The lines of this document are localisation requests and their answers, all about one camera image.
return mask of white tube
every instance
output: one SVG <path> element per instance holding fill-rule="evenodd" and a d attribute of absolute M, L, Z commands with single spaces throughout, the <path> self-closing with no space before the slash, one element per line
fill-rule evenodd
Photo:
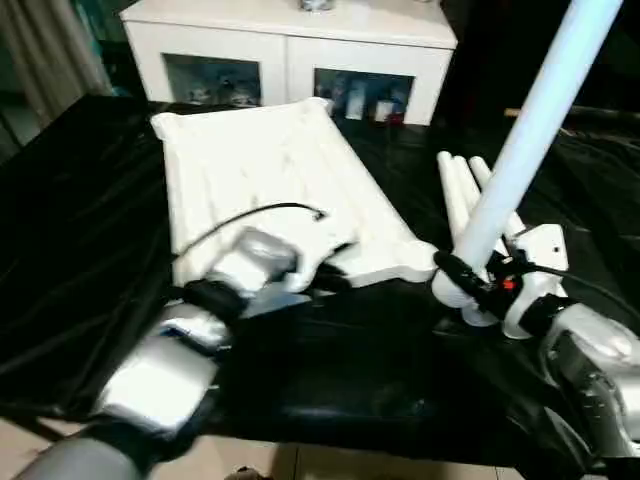
<path fill-rule="evenodd" d="M 496 240 L 517 208 L 611 28 L 622 0 L 573 0 L 509 133 L 487 188 L 454 255 L 476 271 L 489 260 Z M 442 272 L 432 290 L 450 307 L 469 303 Z"/>
<path fill-rule="evenodd" d="M 449 152 L 438 153 L 438 170 L 444 193 L 444 203 L 447 207 L 449 230 L 454 240 L 462 233 L 469 221 L 469 212 L 465 205 L 462 187 L 458 181 L 455 163 Z"/>
<path fill-rule="evenodd" d="M 471 170 L 473 170 L 473 174 L 476 179 L 478 179 L 478 183 L 484 190 L 487 188 L 487 184 L 491 179 L 491 169 L 485 163 L 482 157 L 471 157 L 469 159 L 469 165 L 471 166 Z M 520 215 L 518 215 L 515 211 L 509 216 L 509 220 L 507 220 L 507 226 L 504 227 L 504 233 L 507 238 L 513 238 L 520 232 L 526 229 Z"/>
<path fill-rule="evenodd" d="M 472 215 L 473 209 L 476 207 L 478 200 L 480 200 L 480 188 L 478 188 L 478 184 L 473 179 L 471 170 L 469 170 L 469 165 L 467 165 L 467 161 L 464 159 L 464 157 L 456 155 L 455 157 L 453 157 L 453 163 L 455 164 L 458 174 L 458 181 L 460 182 L 463 190 L 462 193 L 467 205 L 467 212 L 469 212 L 469 215 Z M 495 249 L 502 255 L 507 254 L 507 249 L 505 248 L 504 243 L 501 239 L 498 239 L 498 241 L 496 242 Z"/>

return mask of curtain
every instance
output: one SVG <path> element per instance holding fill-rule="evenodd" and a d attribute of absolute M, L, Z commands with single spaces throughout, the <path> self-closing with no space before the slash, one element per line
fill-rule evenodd
<path fill-rule="evenodd" d="M 109 78 L 70 0 L 0 0 L 0 32 L 42 127 Z"/>

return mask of white cabinet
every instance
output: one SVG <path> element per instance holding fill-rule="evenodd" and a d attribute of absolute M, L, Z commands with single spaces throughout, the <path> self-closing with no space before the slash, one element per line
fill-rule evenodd
<path fill-rule="evenodd" d="M 456 46 L 438 2 L 336 0 L 316 13 L 298 2 L 141 0 L 123 11 L 147 97 L 277 105 L 331 98 L 337 81 L 343 104 L 362 87 L 363 117 L 386 99 L 406 123 L 429 124 Z"/>

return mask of object on cabinet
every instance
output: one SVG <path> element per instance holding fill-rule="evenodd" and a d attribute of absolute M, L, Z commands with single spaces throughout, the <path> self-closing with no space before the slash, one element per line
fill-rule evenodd
<path fill-rule="evenodd" d="M 393 113 L 393 102 L 391 100 L 379 100 L 376 103 L 376 110 L 373 119 L 376 122 L 386 122 Z"/>
<path fill-rule="evenodd" d="M 335 4 L 335 0 L 300 0 L 300 8 L 305 12 L 331 10 L 335 7 Z"/>
<path fill-rule="evenodd" d="M 345 117 L 349 120 L 362 120 L 366 99 L 367 82 L 364 80 L 355 80 L 352 82 Z"/>

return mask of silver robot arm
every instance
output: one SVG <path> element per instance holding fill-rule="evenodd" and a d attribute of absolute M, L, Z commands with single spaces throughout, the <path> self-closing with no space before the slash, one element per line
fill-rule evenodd
<path fill-rule="evenodd" d="M 44 452 L 19 480 L 141 480 L 159 462 L 185 453 L 215 402 L 227 324 L 263 289 L 296 271 L 298 252 L 272 235 L 245 229 L 194 282 L 187 300 L 160 312 L 149 334 L 106 383 L 97 420 Z"/>

